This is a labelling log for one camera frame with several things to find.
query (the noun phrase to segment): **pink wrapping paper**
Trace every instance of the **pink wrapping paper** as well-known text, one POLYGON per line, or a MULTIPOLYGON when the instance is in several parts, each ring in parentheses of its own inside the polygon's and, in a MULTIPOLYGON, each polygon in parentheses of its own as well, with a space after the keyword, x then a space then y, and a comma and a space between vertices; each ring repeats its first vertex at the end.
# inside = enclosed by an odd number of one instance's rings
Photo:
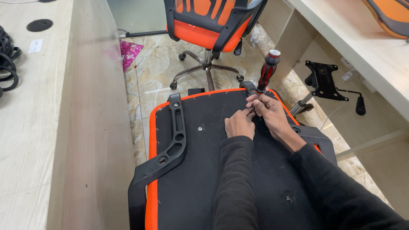
POLYGON ((144 46, 122 40, 119 40, 119 43, 121 44, 122 67, 125 72, 144 46))

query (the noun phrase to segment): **paper label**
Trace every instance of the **paper label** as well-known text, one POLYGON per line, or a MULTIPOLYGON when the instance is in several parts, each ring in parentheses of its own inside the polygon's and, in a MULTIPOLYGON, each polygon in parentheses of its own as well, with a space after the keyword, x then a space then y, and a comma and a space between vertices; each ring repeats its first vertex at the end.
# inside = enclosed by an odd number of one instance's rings
POLYGON ((43 39, 32 40, 28 53, 37 53, 41 51, 41 45, 43 44, 43 39))

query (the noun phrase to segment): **chair base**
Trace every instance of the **chair base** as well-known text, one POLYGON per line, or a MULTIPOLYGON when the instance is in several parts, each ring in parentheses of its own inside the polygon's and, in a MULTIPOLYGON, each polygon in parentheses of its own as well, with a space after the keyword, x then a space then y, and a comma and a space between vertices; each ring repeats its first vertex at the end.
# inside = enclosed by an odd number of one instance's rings
POLYGON ((176 76, 173 78, 173 81, 170 85, 170 88, 172 90, 175 90, 178 86, 178 79, 181 78, 182 76, 192 73, 192 72, 196 72, 200 69, 205 70, 206 71, 206 76, 207 76, 207 83, 209 85, 209 91, 214 91, 214 83, 213 83, 213 78, 211 76, 210 70, 213 69, 217 69, 217 70, 227 70, 230 72, 233 72, 237 75, 237 81, 238 82, 242 82, 244 81, 244 77, 242 75, 240 75, 240 73, 238 72, 238 70, 236 70, 235 68, 232 67, 228 67, 228 66, 223 66, 223 65, 215 65, 212 64, 211 61, 213 61, 213 59, 218 59, 220 54, 212 54, 211 50, 209 49, 205 49, 204 52, 204 60, 202 60, 200 57, 198 57, 196 54, 194 54, 191 51, 185 50, 183 51, 183 53, 179 54, 179 60, 183 61, 186 58, 186 54, 191 56, 192 58, 194 58, 197 62, 199 62, 201 65, 183 70, 182 72, 176 74, 176 76))

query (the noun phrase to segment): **red and black screwdriver handle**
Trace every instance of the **red and black screwdriver handle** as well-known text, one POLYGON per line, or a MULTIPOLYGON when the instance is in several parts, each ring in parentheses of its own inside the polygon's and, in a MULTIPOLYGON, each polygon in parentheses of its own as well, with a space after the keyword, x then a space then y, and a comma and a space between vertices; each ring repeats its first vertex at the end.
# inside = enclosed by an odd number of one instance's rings
POLYGON ((270 52, 268 52, 268 54, 265 56, 265 62, 261 68, 261 76, 257 86, 258 94, 265 93, 265 88, 267 87, 271 76, 273 76, 274 72, 276 72, 277 64, 280 62, 280 55, 280 51, 270 50, 270 52))

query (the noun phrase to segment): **cable coil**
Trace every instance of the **cable coil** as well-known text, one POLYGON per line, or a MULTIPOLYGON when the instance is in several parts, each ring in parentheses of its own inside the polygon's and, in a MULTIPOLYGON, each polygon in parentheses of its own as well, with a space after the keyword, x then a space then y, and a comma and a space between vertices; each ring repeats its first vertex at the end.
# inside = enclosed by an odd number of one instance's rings
POLYGON ((20 48, 14 47, 12 41, 13 39, 5 32, 3 27, 0 26, 0 72, 5 70, 10 73, 7 77, 0 77, 0 81, 13 79, 11 86, 6 88, 0 87, 0 97, 3 95, 3 92, 14 89, 18 84, 16 65, 13 61, 22 54, 22 51, 20 48))

